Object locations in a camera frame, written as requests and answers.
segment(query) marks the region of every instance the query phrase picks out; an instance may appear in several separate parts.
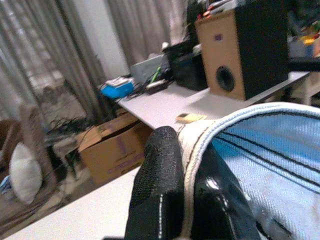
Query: floor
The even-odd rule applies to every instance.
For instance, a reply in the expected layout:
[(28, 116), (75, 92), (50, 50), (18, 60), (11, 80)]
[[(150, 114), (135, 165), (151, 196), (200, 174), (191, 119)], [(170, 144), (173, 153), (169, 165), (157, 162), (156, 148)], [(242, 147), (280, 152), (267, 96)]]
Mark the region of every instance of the floor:
[(97, 188), (87, 168), (79, 169), (79, 166), (76, 166), (76, 172), (76, 179), (71, 172), (68, 172), (66, 179), (58, 184), (57, 190), (53, 196), (41, 209), (39, 209), (30, 218), (5, 232), (0, 236), (0, 239), (18, 232), (19, 230), (44, 218), (54, 211), (63, 208)]

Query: chair backrest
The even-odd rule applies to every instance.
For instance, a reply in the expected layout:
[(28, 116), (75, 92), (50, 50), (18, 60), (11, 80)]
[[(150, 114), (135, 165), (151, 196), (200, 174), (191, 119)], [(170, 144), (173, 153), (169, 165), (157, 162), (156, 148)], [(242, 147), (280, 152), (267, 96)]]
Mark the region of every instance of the chair backrest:
[(54, 169), (45, 147), (45, 132), (39, 109), (35, 106), (19, 107), (23, 143), (34, 153), (42, 172), (42, 188), (46, 190), (40, 195), (52, 192), (57, 184)]

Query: black mesh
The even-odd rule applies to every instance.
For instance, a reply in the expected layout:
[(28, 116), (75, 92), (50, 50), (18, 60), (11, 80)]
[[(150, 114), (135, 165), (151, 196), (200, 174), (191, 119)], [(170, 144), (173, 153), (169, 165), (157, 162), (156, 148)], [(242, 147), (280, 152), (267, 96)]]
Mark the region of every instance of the black mesh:
[(125, 240), (174, 239), (182, 227), (184, 175), (175, 130), (160, 127), (148, 138), (131, 195)]
[(183, 190), (180, 156), (175, 130), (160, 127), (151, 134), (144, 148), (144, 163), (134, 179), (130, 208), (141, 204), (151, 194)]

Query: speaker woofer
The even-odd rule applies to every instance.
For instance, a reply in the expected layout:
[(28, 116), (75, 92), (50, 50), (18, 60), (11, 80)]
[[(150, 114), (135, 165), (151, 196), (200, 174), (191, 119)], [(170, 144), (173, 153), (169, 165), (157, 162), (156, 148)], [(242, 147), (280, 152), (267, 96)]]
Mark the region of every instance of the speaker woofer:
[(231, 71), (225, 66), (220, 66), (217, 69), (216, 80), (219, 86), (227, 92), (231, 92), (235, 88), (235, 78)]

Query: curtain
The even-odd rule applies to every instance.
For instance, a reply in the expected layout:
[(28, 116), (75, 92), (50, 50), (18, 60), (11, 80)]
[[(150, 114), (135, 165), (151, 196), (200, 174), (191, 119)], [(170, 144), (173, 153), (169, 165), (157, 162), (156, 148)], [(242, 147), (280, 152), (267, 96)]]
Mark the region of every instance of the curtain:
[(72, 1), (0, 1), (0, 117), (19, 119), (19, 104), (31, 103), (49, 123), (99, 123), (112, 118), (98, 97), (105, 80)]
[(160, 53), (184, 36), (187, 0), (106, 0), (129, 65)]

